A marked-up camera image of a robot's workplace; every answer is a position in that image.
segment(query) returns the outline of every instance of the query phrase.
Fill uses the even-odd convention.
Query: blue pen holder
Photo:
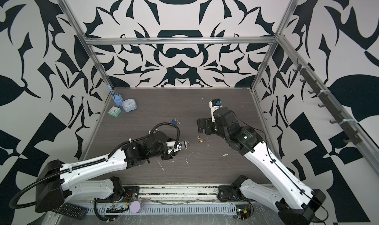
[[[113,94],[112,99],[114,103],[117,105],[117,107],[122,107],[122,102],[124,101],[121,95],[119,94]]]

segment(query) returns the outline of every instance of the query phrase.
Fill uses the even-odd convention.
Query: cable tie
[[[338,124],[341,125],[342,123],[344,123],[344,122],[348,122],[348,121],[356,122],[355,119],[342,119],[342,121],[341,121],[340,123],[338,123]]]
[[[317,96],[319,96],[323,92],[330,92],[330,90],[320,90],[320,92],[317,94]]]

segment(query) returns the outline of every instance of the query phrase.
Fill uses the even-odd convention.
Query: ventilation slots
[[[107,205],[97,205],[97,211],[99,214],[104,213]],[[93,208],[87,209],[87,214],[95,214]],[[123,215],[134,215],[129,211],[122,213]],[[145,211],[140,213],[144,215],[156,215],[156,214],[226,214],[236,215],[236,207],[234,204],[181,204],[181,205],[145,205]]]

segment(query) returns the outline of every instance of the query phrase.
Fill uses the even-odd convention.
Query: black cable
[[[162,125],[170,125],[170,126],[174,127],[177,130],[177,137],[176,137],[176,142],[175,142],[175,145],[177,145],[178,142],[179,142],[180,130],[179,130],[179,128],[176,125],[174,125],[172,123],[169,123],[169,122],[159,123],[159,124],[155,125],[150,132],[154,132],[155,129],[157,129],[158,127],[160,127]],[[145,135],[143,137],[134,139],[131,142],[137,142],[137,141],[146,139],[148,137],[149,137],[149,135]],[[117,145],[117,147],[114,148],[108,154],[107,158],[110,158],[119,148],[121,148],[122,146],[127,145],[129,143],[130,143],[130,141],[125,141],[125,142],[122,142],[121,144]],[[71,169],[72,169],[72,171],[74,171],[74,170],[77,170],[77,169],[80,169],[80,168],[83,168],[83,167],[92,166],[92,165],[95,165],[95,164],[107,161],[107,158],[102,158],[102,159],[99,159],[99,160],[96,160],[96,161],[92,161],[92,162],[88,162],[88,163],[85,163],[85,164],[82,164],[82,165],[73,166]],[[35,201],[34,202],[30,202],[30,203],[26,203],[26,204],[17,204],[17,202],[18,202],[18,200],[21,198],[21,196],[23,194],[25,194],[28,190],[30,190],[31,188],[35,187],[36,185],[39,185],[39,184],[41,184],[44,181],[50,180],[51,178],[53,178],[55,176],[59,176],[59,175],[61,175],[63,173],[69,172],[69,171],[70,171],[70,169],[65,169],[65,170],[62,170],[62,171],[59,171],[59,172],[55,172],[53,174],[47,175],[47,176],[45,176],[45,177],[43,177],[43,178],[35,181],[34,183],[28,185],[27,187],[25,187],[24,189],[22,189],[21,191],[19,191],[17,194],[15,194],[13,196],[13,198],[9,201],[9,207],[11,209],[22,209],[22,208],[27,208],[27,207],[36,205]]]
[[[236,116],[236,118],[238,119],[238,120],[240,120],[242,123],[244,123],[244,121],[242,121],[240,118],[238,118],[238,116],[232,111],[232,113]],[[266,136],[266,133],[263,131],[263,130],[260,130],[260,129],[256,129],[256,128],[254,128],[254,127],[251,127],[251,128],[253,128],[254,130],[259,130],[260,132],[262,132],[264,135],[265,135],[265,139],[267,139],[267,136]],[[312,221],[312,222],[314,222],[314,223],[324,223],[325,224],[325,220],[326,219],[328,219],[329,218],[329,212],[328,212],[328,210],[326,210],[326,208],[324,207],[324,206],[322,206],[321,204],[319,204],[317,201],[315,201],[314,199],[312,199],[311,197],[309,197],[306,193],[304,193],[304,190],[303,189],[300,189],[297,185],[296,185],[296,183],[295,182],[293,182],[293,180],[291,180],[291,178],[282,170],[282,168],[281,167],[279,167],[279,165],[276,163],[276,160],[275,159],[273,159],[272,157],[271,157],[271,155],[270,155],[270,153],[269,153],[269,150],[268,150],[268,145],[266,144],[266,148],[267,148],[267,154],[268,154],[268,156],[270,157],[270,159],[271,159],[271,163],[274,163],[282,172],[283,172],[283,174],[284,175],[286,175],[287,177],[288,177],[288,179],[292,182],[292,184],[294,184],[295,186],[296,186],[296,188],[300,191],[300,194],[304,194],[306,197],[308,197],[310,200],[312,200],[313,202],[315,202],[318,206],[320,206],[321,208],[323,208],[325,211],[326,211],[326,218],[324,219],[324,220],[321,220],[321,219],[319,219],[320,221],[317,221],[317,222],[314,222],[314,221]]]
[[[251,206],[251,213],[250,213],[250,215],[249,215],[249,217],[251,217],[253,214],[254,214],[254,207],[253,207],[253,204],[251,204],[251,201],[249,200],[249,204],[250,204],[250,206]]]
[[[120,212],[122,213],[122,212],[125,212],[125,211],[128,211],[128,210],[129,210],[129,205],[128,205],[128,207],[126,209],[120,210]]]
[[[112,218],[105,218],[105,217],[102,217],[98,212],[97,212],[97,207],[96,207],[96,201],[97,201],[97,198],[94,198],[94,213],[96,215],[96,217],[104,222],[107,222],[107,221],[115,221],[117,216],[115,217],[112,217]]]

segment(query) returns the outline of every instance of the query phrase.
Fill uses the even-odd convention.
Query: white debris
[[[164,169],[163,169],[163,167],[162,167],[161,163],[158,161],[158,159],[156,159],[156,161],[159,163],[159,166],[161,166],[161,168],[162,168],[162,171],[164,171]]]

